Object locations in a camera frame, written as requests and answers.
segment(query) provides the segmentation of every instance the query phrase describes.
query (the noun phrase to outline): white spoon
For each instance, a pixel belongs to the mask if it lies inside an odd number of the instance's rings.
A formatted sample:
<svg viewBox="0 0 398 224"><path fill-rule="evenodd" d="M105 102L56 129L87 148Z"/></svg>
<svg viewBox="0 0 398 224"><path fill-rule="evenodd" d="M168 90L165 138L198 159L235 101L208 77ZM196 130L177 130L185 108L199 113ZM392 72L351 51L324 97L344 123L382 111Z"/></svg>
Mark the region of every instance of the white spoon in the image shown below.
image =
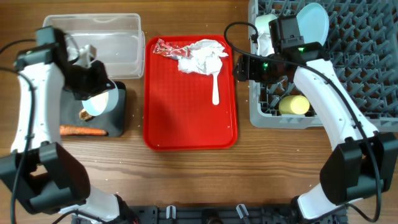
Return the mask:
<svg viewBox="0 0 398 224"><path fill-rule="evenodd" d="M220 103L220 96L218 93L218 74L219 72L213 73L213 104L218 105Z"/></svg>

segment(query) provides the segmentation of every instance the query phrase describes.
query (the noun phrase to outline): wood surface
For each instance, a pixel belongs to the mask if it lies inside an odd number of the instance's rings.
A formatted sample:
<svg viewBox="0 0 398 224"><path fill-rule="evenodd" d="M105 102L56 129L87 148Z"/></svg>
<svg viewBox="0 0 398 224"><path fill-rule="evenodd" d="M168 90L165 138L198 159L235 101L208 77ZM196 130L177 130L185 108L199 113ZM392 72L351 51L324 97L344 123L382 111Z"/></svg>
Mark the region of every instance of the wood surface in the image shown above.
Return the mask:
<svg viewBox="0 0 398 224"><path fill-rule="evenodd" d="M33 38L47 15L135 12L146 40L158 35L222 34L234 21L247 21L248 1L104 1L23 0L0 4L0 46ZM249 51L248 28L235 27L229 38ZM0 66L12 67L18 50L0 55ZM214 206L289 203L319 182L319 171L331 153L323 128L259 129L249 120L247 82L236 83L239 139L226 150L151 151L142 140L144 79L123 80L127 86L126 132L120 138L63 138L63 145L87 169L97 188L120 195L129 205ZM0 156L9 154L19 111L19 84L0 72ZM379 223L397 223L397 169L390 191L382 195ZM9 223L11 193L0 184L0 223ZM374 197L358 203L374 213ZM29 215L17 205L19 223L52 223L59 215ZM63 223L69 223L70 217ZM349 211L350 223L366 223Z"/></svg>

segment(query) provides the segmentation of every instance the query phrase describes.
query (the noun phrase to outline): red wrapper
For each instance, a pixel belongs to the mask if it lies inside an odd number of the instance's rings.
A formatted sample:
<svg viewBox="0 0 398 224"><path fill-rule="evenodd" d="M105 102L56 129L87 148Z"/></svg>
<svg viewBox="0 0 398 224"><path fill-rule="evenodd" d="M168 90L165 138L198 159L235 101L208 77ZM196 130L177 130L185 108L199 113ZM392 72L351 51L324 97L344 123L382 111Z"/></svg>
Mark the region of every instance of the red wrapper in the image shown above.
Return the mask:
<svg viewBox="0 0 398 224"><path fill-rule="evenodd" d="M179 57L189 57L190 55L188 47L179 47L162 39L159 39L156 42L154 53L173 59L178 59Z"/></svg>

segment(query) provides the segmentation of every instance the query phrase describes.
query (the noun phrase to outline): yellow object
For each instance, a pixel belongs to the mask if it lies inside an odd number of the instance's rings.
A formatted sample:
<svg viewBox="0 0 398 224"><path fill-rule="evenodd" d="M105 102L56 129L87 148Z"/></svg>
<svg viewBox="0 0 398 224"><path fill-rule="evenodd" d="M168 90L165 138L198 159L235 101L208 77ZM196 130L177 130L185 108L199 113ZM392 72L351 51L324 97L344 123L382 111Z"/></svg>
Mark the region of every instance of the yellow object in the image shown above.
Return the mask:
<svg viewBox="0 0 398 224"><path fill-rule="evenodd" d="M305 114L310 109L310 102L305 96L285 96L279 103L281 114Z"/></svg>

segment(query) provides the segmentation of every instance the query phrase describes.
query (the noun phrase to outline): gray dish rack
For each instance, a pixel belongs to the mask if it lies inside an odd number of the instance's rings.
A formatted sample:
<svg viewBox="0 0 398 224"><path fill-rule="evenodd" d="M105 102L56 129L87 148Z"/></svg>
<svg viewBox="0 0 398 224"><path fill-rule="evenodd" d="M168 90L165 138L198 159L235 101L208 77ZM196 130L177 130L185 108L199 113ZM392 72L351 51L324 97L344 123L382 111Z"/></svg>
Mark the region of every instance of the gray dish rack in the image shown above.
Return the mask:
<svg viewBox="0 0 398 224"><path fill-rule="evenodd" d="M336 75L358 108L380 131L398 132L398 1L396 0L250 0L249 22L264 14L293 15L311 2L329 15L325 43ZM251 45L256 53L256 45ZM314 110L281 115L283 96L300 95L287 77L266 85L249 82L250 121L259 128L304 129L322 126Z"/></svg>

